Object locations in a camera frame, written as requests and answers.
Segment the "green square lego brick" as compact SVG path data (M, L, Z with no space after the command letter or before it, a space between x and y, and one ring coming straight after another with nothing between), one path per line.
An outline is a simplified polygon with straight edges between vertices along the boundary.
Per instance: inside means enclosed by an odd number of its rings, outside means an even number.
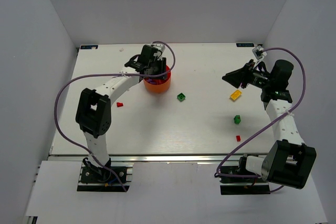
M182 102L186 99L186 96L185 96L184 93L179 93L176 97L180 102Z

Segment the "green lego piece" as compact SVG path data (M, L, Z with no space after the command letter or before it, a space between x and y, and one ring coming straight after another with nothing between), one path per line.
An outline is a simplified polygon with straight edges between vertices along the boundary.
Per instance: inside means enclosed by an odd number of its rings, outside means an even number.
M241 117L240 117L240 115L235 115L234 118L233 118L233 120L234 120L235 124L240 124L241 123Z

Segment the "purple lego brick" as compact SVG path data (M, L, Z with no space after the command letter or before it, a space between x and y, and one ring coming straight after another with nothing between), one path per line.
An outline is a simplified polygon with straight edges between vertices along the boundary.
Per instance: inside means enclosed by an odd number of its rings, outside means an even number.
M153 79L147 79L147 82L151 84L156 84L156 82Z

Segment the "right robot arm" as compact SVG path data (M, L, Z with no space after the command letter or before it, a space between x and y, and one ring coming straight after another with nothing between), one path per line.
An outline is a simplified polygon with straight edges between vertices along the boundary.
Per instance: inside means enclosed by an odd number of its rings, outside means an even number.
M251 84L261 89L261 101L271 121L275 143L265 157L249 154L241 157L238 169L231 177L260 177L265 182L302 189L317 153L315 148L304 143L292 113L292 98L287 86L293 64L277 60L271 72L255 65L250 60L222 79L235 88L246 88Z

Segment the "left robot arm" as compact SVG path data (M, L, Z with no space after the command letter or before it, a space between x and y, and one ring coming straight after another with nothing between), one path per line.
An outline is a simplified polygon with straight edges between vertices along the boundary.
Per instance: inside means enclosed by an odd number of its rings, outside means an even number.
M131 57L117 76L95 89L85 88L80 95L75 120L87 141L88 165L94 169L110 167L106 133L112 124L111 106L131 87L147 76L162 79L167 76L165 44L144 45L141 53Z

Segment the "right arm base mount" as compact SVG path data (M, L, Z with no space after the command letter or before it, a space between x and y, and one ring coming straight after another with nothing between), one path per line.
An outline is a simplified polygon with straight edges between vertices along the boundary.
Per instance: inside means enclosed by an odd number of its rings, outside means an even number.
M224 196L233 195L269 195L270 188L267 182L261 178L246 177L247 175L254 175L249 172L245 166L248 154L244 154L239 158L238 164L234 166L222 166L220 172L229 175L244 175L244 177L227 177L214 174L215 178L219 178L220 194Z

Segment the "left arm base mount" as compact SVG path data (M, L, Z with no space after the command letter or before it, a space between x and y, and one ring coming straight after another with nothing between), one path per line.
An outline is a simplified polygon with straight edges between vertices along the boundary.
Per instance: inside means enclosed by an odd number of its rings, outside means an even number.
M110 166L112 173L102 167L97 167L88 161L82 160L77 191L119 193L126 192L132 181L133 169L130 166Z

